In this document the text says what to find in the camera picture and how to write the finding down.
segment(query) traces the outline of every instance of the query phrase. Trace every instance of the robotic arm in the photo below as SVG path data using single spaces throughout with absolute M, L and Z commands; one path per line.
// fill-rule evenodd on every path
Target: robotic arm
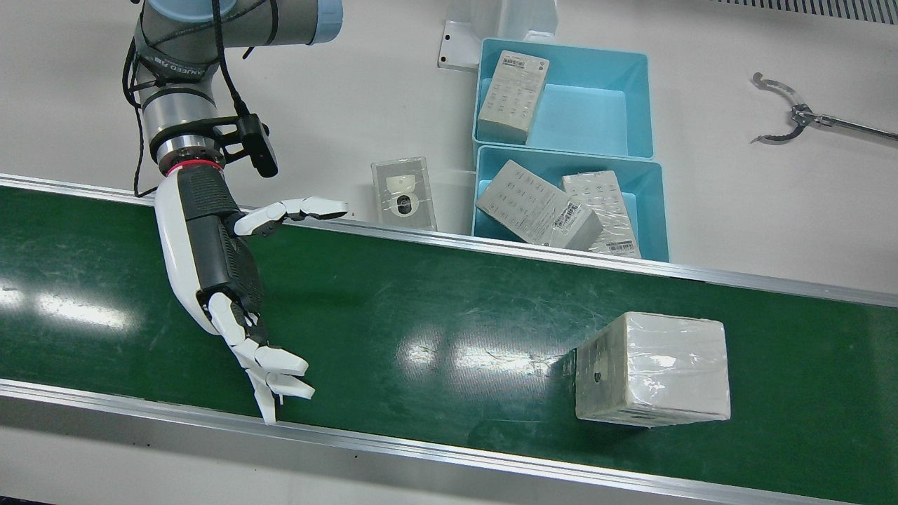
M 283 402 L 284 395 L 311 398 L 314 389 L 297 378 L 308 368 L 305 360 L 269 346 L 261 281 L 243 238 L 267 236 L 288 218 L 341 217 L 347 204 L 312 197 L 240 211 L 225 164 L 248 156 L 260 175 L 271 177 L 277 161 L 268 128 L 227 74 L 224 47 L 325 42 L 341 24 L 340 0 L 146 0 L 128 54 L 138 83 L 131 91 L 138 92 L 150 153 L 165 175 L 154 207 L 172 290 L 204 330 L 224 338 L 266 423 L 276 420 L 272 394 Z M 235 116 L 219 117 L 212 98 L 219 66 Z

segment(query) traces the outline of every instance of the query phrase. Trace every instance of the vent grille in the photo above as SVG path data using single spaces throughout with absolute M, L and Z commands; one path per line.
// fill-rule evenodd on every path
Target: vent grille
M 718 2 L 884 24 L 898 22 L 898 0 L 718 0 Z

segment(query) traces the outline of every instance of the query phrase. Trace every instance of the red ring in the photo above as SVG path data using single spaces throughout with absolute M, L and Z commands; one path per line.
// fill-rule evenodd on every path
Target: red ring
M 185 164 L 210 164 L 210 165 L 214 166 L 215 168 L 217 168 L 218 170 L 222 170 L 222 165 L 217 164 L 216 162 L 212 162 L 209 160 L 187 160 L 186 162 L 180 162 L 179 164 L 176 164 L 172 168 L 170 168 L 168 170 L 168 172 L 165 173 L 165 177 L 168 177 L 169 175 L 172 174 L 172 172 L 174 172 L 176 169 L 181 168 Z

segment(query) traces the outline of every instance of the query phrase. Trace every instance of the humanoid robot hand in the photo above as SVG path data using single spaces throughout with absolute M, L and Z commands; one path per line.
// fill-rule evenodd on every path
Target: humanoid robot hand
M 156 222 L 172 290 L 196 322 L 221 335 L 246 371 L 262 419 L 273 423 L 272 394 L 311 398 L 299 380 L 308 363 L 270 347 L 260 318 L 259 271 L 243 236 L 269 235 L 284 219 L 330 219 L 347 204 L 328 199 L 291 199 L 243 213 L 218 164 L 192 160 L 175 165 L 156 192 Z

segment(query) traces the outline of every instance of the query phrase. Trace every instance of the blue cap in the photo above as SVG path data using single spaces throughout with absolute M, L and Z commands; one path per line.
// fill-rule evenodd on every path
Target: blue cap
M 343 1 L 318 0 L 318 25 L 315 27 L 315 37 L 309 44 L 320 44 L 336 39 L 342 26 Z
M 212 20 L 212 3 L 208 0 L 149 0 L 161 15 L 180 22 L 207 22 Z M 237 0 L 221 0 L 221 13 L 227 14 Z

